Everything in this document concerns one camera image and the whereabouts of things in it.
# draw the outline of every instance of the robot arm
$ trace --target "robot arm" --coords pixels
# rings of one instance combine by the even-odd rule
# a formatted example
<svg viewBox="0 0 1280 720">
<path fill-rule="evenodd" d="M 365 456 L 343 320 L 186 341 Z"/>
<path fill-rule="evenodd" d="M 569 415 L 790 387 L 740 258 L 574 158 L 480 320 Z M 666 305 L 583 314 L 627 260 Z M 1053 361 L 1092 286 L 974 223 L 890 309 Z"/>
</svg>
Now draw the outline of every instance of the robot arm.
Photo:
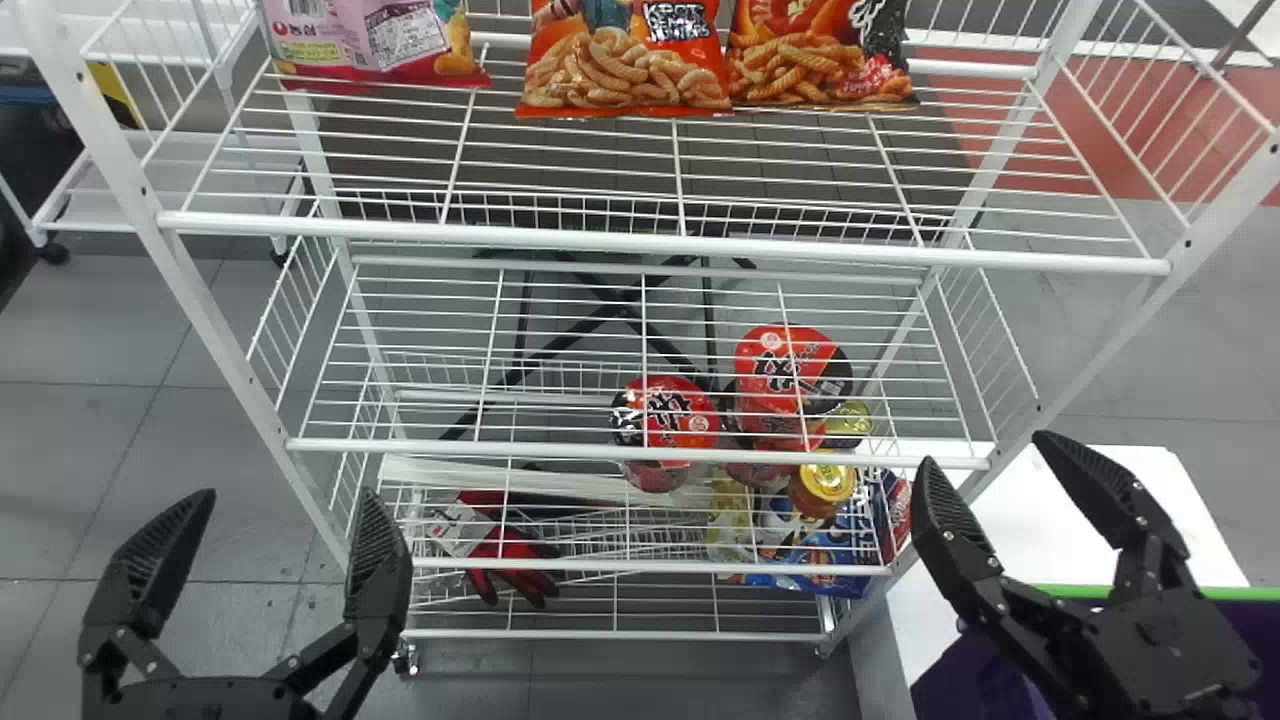
<svg viewBox="0 0 1280 720">
<path fill-rule="evenodd" d="M 1066 493 L 1120 551 L 1106 607 L 1007 578 L 977 518 L 932 459 L 916 473 L 911 539 L 960 619 L 991 638 L 1060 720 L 1256 719 L 1240 693 L 1261 666 L 1204 598 L 1160 503 L 1124 466 L 1064 436 L 1033 436 Z"/>
<path fill-rule="evenodd" d="M 152 642 L 182 594 L 214 502 L 211 489 L 183 498 L 111 556 L 79 638 L 83 717 L 355 717 L 397 650 L 408 615 L 413 566 L 387 507 L 369 488 L 361 491 L 338 625 L 260 676 L 191 678 Z M 129 664 L 146 679 L 122 687 Z M 348 664 L 321 714 L 306 694 Z"/>
</svg>

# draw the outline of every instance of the metal shelving unit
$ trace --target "metal shelving unit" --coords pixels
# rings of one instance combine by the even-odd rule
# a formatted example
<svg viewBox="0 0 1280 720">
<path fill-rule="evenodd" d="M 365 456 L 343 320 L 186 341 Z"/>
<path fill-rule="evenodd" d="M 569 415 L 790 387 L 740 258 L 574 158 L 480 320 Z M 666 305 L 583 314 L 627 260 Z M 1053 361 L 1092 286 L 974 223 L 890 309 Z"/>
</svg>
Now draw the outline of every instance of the metal shelving unit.
<svg viewBox="0 0 1280 720">
<path fill-rule="evenodd" d="M 515 122 L 527 14 L 483 4 L 474 44 L 492 88 L 287 92 L 264 63 L 180 201 L 157 197 L 170 188 L 81 92 L 77 47 L 36 54 L 77 127 L 95 131 L 90 155 L 125 222 L 334 556 L 358 487 L 394 507 L 419 573 L 410 635 L 790 639 L 829 652 L 867 600 L 724 575 L 867 578 L 870 597 L 883 593 L 914 555 L 874 537 L 870 518 L 888 511 L 874 486 L 847 507 L 872 536 L 850 539 L 855 562 L 780 566 L 758 546 L 708 555 L 728 550 L 710 533 L 732 497 L 714 471 L 650 495 L 620 462 L 749 457 L 910 477 L 932 454 L 972 500 L 1280 181 L 1275 124 L 1146 0 L 941 0 L 928 27 L 908 28 L 920 53 L 914 114 L 588 123 Z M 27 36 L 56 37 L 55 13 L 18 6 Z M 1005 15 L 1012 41 L 997 29 Z M 936 40 L 938 18 L 959 18 L 950 44 Z M 940 44 L 986 54 L 925 53 Z M 1149 91 L 1117 92 L 1134 78 Z M 1167 214 L 1167 252 L 1170 238 L 1143 236 L 1153 223 L 1126 215 L 1089 165 L 1082 143 L 1098 138 L 1157 199 L 1144 213 Z M 301 188 L 270 186 L 300 173 Z M 247 200 L 287 210 L 234 209 Z M 178 242 L 202 233 L 292 238 L 247 347 Z M 1042 392 L 996 270 L 1133 291 L 1074 378 Z M 612 442 L 607 410 L 625 383 L 676 373 L 726 398 L 735 346 L 760 324 L 820 328 L 849 355 L 849 397 L 876 420 L 855 451 L 744 455 L 731 425 L 708 450 Z M 308 473 L 300 456 L 311 452 L 334 456 L 333 477 Z M 421 538 L 422 514 L 465 489 L 499 492 L 498 521 L 561 557 L 443 555 Z M 557 571 L 562 596 L 545 611 L 513 594 L 488 607 L 460 584 L 466 568 Z"/>
<path fill-rule="evenodd" d="M 212 151 L 216 133 L 180 129 L 192 117 L 211 108 L 234 111 L 234 68 L 244 47 L 259 36 L 252 0 L 77 0 L 55 3 L 68 46 L 78 47 L 86 63 L 96 67 L 128 99 L 134 127 L 124 129 L 136 161 L 145 168 L 161 204 L 177 208 L 196 184 L 202 161 Z M 27 38 L 18 32 L 12 10 L 0 6 L 0 56 L 31 56 Z M 192 108 L 200 108 L 192 113 Z M 261 170 L 296 169 L 297 143 L 283 137 L 257 138 L 236 133 L 229 147 L 259 143 L 279 150 L 273 164 Z M 293 151 L 292 161 L 288 152 Z M 221 211 L 287 211 L 293 176 L 255 179 L 265 193 L 285 200 L 264 202 L 246 195 L 238 201 L 216 204 Z M 216 183 L 211 188 L 216 191 Z M 296 184 L 301 190 L 301 183 Z M 92 152 L 84 150 L 72 163 L 49 197 L 35 213 L 18 217 L 32 243 L 40 249 L 50 233 L 61 231 L 132 233 L 129 223 Z M 287 241 L 275 240 L 284 252 Z"/>
</svg>

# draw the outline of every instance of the green edge strip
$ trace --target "green edge strip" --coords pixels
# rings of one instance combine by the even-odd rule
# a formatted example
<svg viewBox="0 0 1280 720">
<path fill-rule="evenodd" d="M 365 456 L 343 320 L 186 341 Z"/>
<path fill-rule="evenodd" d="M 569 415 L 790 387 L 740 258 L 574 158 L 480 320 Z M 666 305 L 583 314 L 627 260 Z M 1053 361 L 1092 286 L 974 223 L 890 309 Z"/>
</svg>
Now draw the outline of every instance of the green edge strip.
<svg viewBox="0 0 1280 720">
<path fill-rule="evenodd" d="M 1108 585 L 1036 585 L 1043 592 L 1057 597 L 1082 600 L 1103 600 L 1111 592 Z M 1280 588 L 1201 588 L 1210 600 L 1252 600 L 1280 602 Z"/>
</svg>

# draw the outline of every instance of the red noodle cup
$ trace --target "red noodle cup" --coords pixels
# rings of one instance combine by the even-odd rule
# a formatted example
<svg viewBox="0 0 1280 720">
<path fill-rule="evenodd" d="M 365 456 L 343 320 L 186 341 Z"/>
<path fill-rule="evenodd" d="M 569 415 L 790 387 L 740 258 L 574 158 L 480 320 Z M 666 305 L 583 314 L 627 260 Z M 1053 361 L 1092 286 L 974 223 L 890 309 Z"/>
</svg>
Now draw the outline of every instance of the red noodle cup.
<svg viewBox="0 0 1280 720">
<path fill-rule="evenodd" d="M 827 415 L 847 400 L 852 368 L 845 351 L 813 328 L 762 325 L 733 360 L 739 425 L 758 450 L 817 448 Z"/>
<path fill-rule="evenodd" d="M 724 473 L 735 480 L 742 483 L 748 487 L 754 488 L 772 488 L 778 483 L 778 479 L 792 474 L 796 471 L 796 465 L 768 465 L 762 462 L 750 462 L 751 452 L 755 448 L 753 442 L 756 438 L 745 436 L 739 427 L 737 413 L 733 410 L 733 398 L 737 389 L 737 383 L 731 382 L 724 386 L 724 393 L 717 400 L 717 405 L 721 407 L 721 428 L 723 429 L 721 447 L 726 450 L 741 450 L 742 462 L 726 462 Z M 809 438 L 809 445 L 812 450 L 817 450 L 822 443 L 822 436 L 814 436 Z"/>
<path fill-rule="evenodd" d="M 649 375 L 627 383 L 609 414 L 613 442 L 625 447 L 710 448 L 719 419 L 698 386 L 676 375 Z M 626 460 L 622 474 L 644 492 L 671 492 L 707 471 L 685 460 Z"/>
</svg>

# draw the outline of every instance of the red glove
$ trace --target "red glove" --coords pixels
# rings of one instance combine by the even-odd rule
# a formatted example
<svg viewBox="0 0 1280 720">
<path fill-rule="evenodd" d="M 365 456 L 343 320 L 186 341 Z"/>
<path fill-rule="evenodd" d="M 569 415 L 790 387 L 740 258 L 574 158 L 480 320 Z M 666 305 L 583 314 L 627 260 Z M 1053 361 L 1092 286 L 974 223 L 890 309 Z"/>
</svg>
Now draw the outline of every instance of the red glove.
<svg viewBox="0 0 1280 720">
<path fill-rule="evenodd" d="M 470 505 L 476 512 L 481 512 L 498 523 L 467 557 L 498 557 L 499 548 L 504 559 L 553 560 L 561 556 L 559 551 L 554 547 L 530 538 L 520 530 L 502 525 L 503 493 L 497 491 L 463 491 L 458 495 L 458 500 Z M 493 584 L 493 575 L 506 580 L 508 585 L 522 594 L 538 610 L 547 607 L 548 597 L 559 596 L 556 580 L 543 570 L 483 570 L 472 568 L 466 571 L 466 575 L 476 594 L 488 605 L 498 605 L 498 589 Z"/>
</svg>

